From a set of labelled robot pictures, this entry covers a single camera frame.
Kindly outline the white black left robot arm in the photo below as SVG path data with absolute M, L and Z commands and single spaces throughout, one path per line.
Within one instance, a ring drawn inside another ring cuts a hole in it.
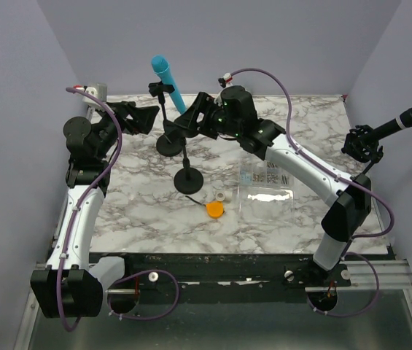
M 66 172 L 66 208 L 58 239 L 44 269 L 31 275 L 31 288 L 47 318 L 98 316 L 106 290 L 133 282 L 134 271 L 120 257 L 103 257 L 90 265 L 90 242 L 110 182 L 106 157 L 119 133 L 147 135 L 159 106 L 137 107 L 134 102 L 110 103 L 114 116 L 103 112 L 92 123 L 77 116 L 66 122 L 63 135 L 70 152 Z

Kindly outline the black fork clip mic stand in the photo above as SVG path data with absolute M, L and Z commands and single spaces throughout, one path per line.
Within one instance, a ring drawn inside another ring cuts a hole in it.
M 151 82 L 148 85 L 149 93 L 152 97 L 158 98 L 162 116 L 163 116 L 163 131 L 164 133 L 158 138 L 156 142 L 156 150 L 164 157 L 174 157 L 184 153 L 184 147 L 180 144 L 180 140 L 172 141 L 166 135 L 168 118 L 166 114 L 166 99 L 164 94 L 171 94 L 175 91 L 173 85 L 165 85 L 162 82 Z

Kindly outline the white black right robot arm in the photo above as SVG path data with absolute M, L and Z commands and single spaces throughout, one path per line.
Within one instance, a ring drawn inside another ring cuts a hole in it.
M 174 125 L 187 138 L 201 134 L 211 139 L 225 134 L 241 148 L 293 175 L 328 205 L 322 220 L 324 236 L 308 267 L 309 280 L 318 286 L 334 277 L 334 267 L 358 227 L 371 211 L 371 181 L 364 174 L 352 179 L 338 169 L 327 173 L 328 164 L 291 145 L 287 132 L 277 123 L 258 117 L 252 95 L 239 85 L 220 93 L 220 104 L 207 93 L 197 95 Z

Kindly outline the black ring clip mic stand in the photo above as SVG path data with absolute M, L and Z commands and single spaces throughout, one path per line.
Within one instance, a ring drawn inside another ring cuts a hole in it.
M 166 135 L 172 141 L 180 140 L 180 144 L 184 147 L 184 153 L 182 154 L 183 167 L 174 176 L 175 188 L 185 195 L 197 193 L 203 186 L 203 175 L 198 169 L 190 165 L 186 150 L 186 138 L 181 135 L 179 129 L 170 120 L 168 121 Z

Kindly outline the black microphone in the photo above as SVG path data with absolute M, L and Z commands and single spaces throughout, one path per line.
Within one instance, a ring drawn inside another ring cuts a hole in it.
M 379 141 L 406 128 L 412 128 L 412 107 L 393 120 L 369 131 L 362 137 L 362 140 L 367 143 Z

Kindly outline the blue microphone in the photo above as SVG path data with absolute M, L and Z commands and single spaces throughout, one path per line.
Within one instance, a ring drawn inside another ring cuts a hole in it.
M 171 85 L 173 91 L 169 93 L 174 106 L 180 114 L 183 114 L 187 107 L 183 101 L 182 95 L 178 90 L 175 79 L 171 73 L 170 64 L 167 59 L 162 55 L 155 55 L 151 59 L 151 66 L 154 73 L 160 78 L 164 85 Z

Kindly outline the black shock mount mic stand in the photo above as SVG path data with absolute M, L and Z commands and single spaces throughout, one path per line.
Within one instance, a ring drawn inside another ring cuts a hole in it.
M 369 170 L 379 163 L 384 156 L 384 147 L 379 145 L 379 141 L 363 141 L 362 137 L 366 136 L 373 130 L 369 125 L 356 125 L 346 134 L 346 138 L 341 148 L 341 152 L 350 156 L 360 163 L 367 163 L 362 171 L 367 175 Z

